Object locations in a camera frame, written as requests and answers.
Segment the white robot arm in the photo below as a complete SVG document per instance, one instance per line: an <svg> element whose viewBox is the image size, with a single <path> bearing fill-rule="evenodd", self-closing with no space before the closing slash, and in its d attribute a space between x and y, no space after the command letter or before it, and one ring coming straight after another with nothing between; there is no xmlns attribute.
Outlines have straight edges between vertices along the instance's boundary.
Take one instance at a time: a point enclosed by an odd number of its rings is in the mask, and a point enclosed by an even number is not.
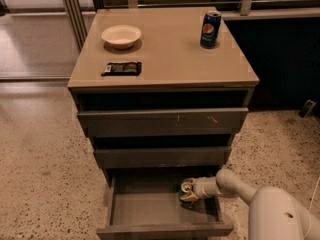
<svg viewBox="0 0 320 240"><path fill-rule="evenodd" d="M184 179L182 202L241 198L249 207L248 240L320 240L320 220L283 189L254 188L229 169L213 177Z"/></svg>

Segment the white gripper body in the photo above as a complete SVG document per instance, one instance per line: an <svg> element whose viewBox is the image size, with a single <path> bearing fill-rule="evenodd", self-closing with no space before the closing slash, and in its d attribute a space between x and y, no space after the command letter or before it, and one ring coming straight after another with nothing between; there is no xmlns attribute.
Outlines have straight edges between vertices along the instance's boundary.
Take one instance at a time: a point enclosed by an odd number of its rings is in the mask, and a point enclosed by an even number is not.
<svg viewBox="0 0 320 240"><path fill-rule="evenodd" d="M216 194L217 185L215 177L201 177L197 178L194 185L193 191L199 199L207 199Z"/></svg>

